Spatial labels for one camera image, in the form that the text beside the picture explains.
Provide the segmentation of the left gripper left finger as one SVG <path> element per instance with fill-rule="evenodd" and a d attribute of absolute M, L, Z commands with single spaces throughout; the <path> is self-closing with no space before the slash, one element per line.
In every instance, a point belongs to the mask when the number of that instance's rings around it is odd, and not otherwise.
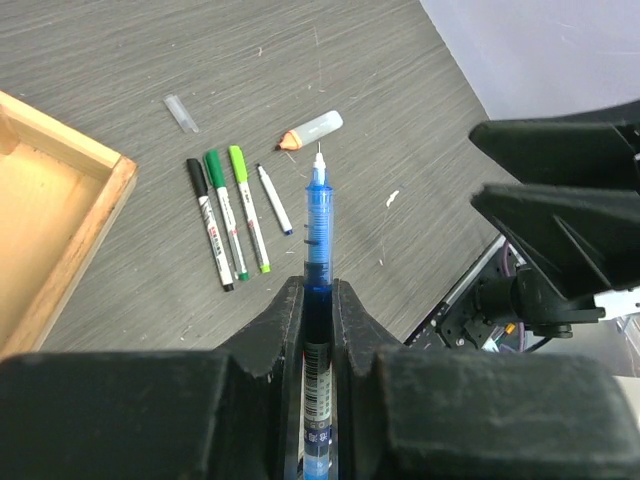
<path fill-rule="evenodd" d="M 303 286 L 212 350 L 29 353 L 1 364 L 5 479 L 293 479 Z"/>

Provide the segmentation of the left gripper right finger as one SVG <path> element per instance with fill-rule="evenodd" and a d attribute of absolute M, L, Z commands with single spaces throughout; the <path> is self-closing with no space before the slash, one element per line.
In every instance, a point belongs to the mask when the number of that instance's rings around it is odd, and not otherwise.
<path fill-rule="evenodd" d="M 635 479 L 622 388 L 583 356 L 418 349 L 333 286 L 340 479 Z"/>

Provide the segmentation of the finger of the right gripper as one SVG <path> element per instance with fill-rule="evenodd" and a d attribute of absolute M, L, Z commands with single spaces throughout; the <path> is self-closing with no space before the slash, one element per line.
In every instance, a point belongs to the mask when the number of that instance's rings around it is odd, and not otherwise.
<path fill-rule="evenodd" d="M 522 184 L 639 190 L 639 102 L 535 119 L 487 120 L 470 142 Z"/>
<path fill-rule="evenodd" d="M 471 205 L 563 298 L 639 285 L 639 195 L 487 184 Z"/>

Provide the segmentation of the white pen black tip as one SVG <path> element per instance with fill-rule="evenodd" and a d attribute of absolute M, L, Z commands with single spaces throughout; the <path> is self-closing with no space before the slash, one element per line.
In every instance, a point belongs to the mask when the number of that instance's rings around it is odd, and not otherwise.
<path fill-rule="evenodd" d="M 227 261 L 224 246 L 220 237 L 217 222 L 213 213 L 210 199 L 207 195 L 198 192 L 196 194 L 202 218 L 206 227 L 211 245 L 214 261 L 216 263 L 219 278 L 225 292 L 234 290 L 234 281 Z"/>

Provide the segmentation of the blue pen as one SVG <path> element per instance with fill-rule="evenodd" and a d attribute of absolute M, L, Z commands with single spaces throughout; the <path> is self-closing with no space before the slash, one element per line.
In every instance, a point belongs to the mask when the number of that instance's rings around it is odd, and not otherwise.
<path fill-rule="evenodd" d="M 320 152 L 306 194 L 302 472 L 305 479 L 327 479 L 332 433 L 333 188 Z"/>

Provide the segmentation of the long white green pen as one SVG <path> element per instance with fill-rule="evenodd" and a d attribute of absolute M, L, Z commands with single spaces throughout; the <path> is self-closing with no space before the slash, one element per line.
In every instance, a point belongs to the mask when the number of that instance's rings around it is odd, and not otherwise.
<path fill-rule="evenodd" d="M 235 266 L 235 276 L 240 281 L 247 281 L 249 279 L 249 272 L 242 252 L 237 230 L 237 222 L 231 207 L 228 190 L 226 187 L 216 187 L 215 191 L 221 205 L 223 220 L 229 238 L 229 244 Z"/>

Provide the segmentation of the white pen green tip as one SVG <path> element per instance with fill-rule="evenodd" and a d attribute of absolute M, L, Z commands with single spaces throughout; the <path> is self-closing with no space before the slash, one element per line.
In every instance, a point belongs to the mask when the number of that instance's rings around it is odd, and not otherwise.
<path fill-rule="evenodd" d="M 249 183 L 242 181 L 238 183 L 242 204 L 244 207 L 249 233 L 256 253 L 260 272 L 265 274 L 271 271 L 270 261 L 266 250 L 266 245 L 261 233 L 258 216 L 252 199 Z"/>

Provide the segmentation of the short white pen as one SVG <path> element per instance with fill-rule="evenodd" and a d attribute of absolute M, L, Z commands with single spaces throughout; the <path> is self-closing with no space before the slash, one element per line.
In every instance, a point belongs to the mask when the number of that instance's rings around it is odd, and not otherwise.
<path fill-rule="evenodd" d="M 281 202 L 281 199 L 275 189 L 275 186 L 270 176 L 268 175 L 265 168 L 261 164 L 258 164 L 256 168 L 257 168 L 257 172 L 258 172 L 258 176 L 261 181 L 261 184 L 265 189 L 267 197 L 271 203 L 271 206 L 274 210 L 274 213 L 276 215 L 276 218 L 280 224 L 280 227 L 283 233 L 286 236 L 292 235 L 293 234 L 292 224 L 289 220 L 289 217 L 284 209 L 284 206 Z"/>

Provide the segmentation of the black pen cap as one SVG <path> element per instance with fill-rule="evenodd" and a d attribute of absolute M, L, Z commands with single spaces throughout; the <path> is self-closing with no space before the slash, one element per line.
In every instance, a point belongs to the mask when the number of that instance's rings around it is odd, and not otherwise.
<path fill-rule="evenodd" d="M 208 185 L 199 160 L 196 158 L 188 158 L 186 160 L 186 168 L 196 197 L 200 198 L 207 196 Z"/>

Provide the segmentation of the light green pen cap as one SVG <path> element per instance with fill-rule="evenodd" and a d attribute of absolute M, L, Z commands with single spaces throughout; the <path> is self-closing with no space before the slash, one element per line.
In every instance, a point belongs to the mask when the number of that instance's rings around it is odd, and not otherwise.
<path fill-rule="evenodd" d="M 238 184 L 248 182 L 248 171 L 242 149 L 238 145 L 230 145 L 228 148 L 229 157 Z"/>

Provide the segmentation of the clear pen cap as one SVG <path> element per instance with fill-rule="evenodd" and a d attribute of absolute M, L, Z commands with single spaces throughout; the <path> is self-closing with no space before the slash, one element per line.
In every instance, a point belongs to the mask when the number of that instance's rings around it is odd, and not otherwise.
<path fill-rule="evenodd" d="M 175 94 L 164 97 L 163 102 L 180 128 L 185 132 L 199 133 L 200 129 L 194 122 L 189 112 L 184 107 L 180 98 Z"/>

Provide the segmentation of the dark green pen cap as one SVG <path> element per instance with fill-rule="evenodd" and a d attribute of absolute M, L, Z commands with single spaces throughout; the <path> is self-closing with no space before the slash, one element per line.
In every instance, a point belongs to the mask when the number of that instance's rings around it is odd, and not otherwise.
<path fill-rule="evenodd" d="M 218 151 L 215 149 L 208 150 L 203 155 L 203 161 L 211 185 L 215 189 L 225 188 L 226 180 L 220 163 Z"/>

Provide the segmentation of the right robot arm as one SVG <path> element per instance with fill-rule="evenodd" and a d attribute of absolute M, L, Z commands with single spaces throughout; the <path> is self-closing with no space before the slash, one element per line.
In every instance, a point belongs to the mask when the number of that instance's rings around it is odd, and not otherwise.
<path fill-rule="evenodd" d="M 639 105 L 487 120 L 470 142 L 513 178 L 472 198 L 498 238 L 411 332 L 421 350 L 533 352 L 639 310 Z"/>

